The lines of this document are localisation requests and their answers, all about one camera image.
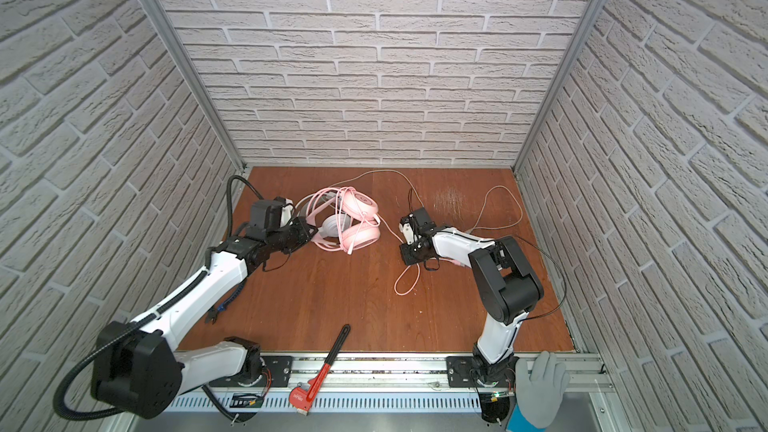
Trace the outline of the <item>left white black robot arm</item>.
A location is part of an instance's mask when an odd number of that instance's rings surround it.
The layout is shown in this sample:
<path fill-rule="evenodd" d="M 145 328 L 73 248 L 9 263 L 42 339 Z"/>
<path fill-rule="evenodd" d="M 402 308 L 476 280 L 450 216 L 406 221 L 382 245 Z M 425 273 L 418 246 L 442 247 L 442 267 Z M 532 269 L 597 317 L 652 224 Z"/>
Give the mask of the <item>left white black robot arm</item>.
<path fill-rule="evenodd" d="M 113 322 L 97 339 L 91 395 L 153 418 L 180 394 L 230 378 L 241 385 L 264 375 L 260 347 L 238 337 L 192 351 L 178 349 L 187 333 L 232 289 L 275 252 L 291 255 L 317 234 L 316 226 L 282 198 L 256 202 L 243 230 L 208 251 L 205 264 L 158 304 L 128 324 Z"/>

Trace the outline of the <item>pink headphones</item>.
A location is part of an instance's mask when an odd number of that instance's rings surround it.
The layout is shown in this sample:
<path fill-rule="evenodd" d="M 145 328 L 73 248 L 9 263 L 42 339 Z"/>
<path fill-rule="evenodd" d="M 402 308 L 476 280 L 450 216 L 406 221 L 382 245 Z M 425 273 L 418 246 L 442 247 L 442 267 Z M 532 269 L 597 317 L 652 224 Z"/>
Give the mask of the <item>pink headphones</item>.
<path fill-rule="evenodd" d="M 351 224 L 342 232 L 340 241 L 335 247 L 311 242 L 317 247 L 328 252 L 344 252 L 351 255 L 354 251 L 372 245 L 380 238 L 381 219 L 378 204 L 367 195 L 357 191 L 354 187 L 328 187 L 337 188 L 339 204 L 342 211 L 350 218 Z"/>

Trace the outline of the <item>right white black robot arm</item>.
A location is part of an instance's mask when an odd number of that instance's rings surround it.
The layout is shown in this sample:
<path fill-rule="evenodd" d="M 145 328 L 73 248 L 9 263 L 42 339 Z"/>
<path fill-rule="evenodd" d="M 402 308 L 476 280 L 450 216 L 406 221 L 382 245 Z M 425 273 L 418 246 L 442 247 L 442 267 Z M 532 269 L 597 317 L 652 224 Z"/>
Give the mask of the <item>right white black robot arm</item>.
<path fill-rule="evenodd" d="M 514 366 L 514 342 L 521 325 L 544 296 L 544 288 L 516 239 L 481 238 L 454 227 L 438 226 L 420 208 L 403 217 L 400 246 L 407 265 L 431 259 L 453 261 L 472 270 L 487 312 L 483 332 L 473 348 L 472 368 L 491 382 Z"/>

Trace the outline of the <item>grey gloved hand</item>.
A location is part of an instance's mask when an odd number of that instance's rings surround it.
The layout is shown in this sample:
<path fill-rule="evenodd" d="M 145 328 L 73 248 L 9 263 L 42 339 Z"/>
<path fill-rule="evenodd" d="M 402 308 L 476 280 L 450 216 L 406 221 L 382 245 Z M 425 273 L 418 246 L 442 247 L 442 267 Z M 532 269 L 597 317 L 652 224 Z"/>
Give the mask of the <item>grey gloved hand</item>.
<path fill-rule="evenodd" d="M 545 431 L 555 420 L 570 383 L 566 364 L 550 352 L 541 352 L 532 369 L 519 359 L 515 367 L 516 405 L 508 431 Z"/>

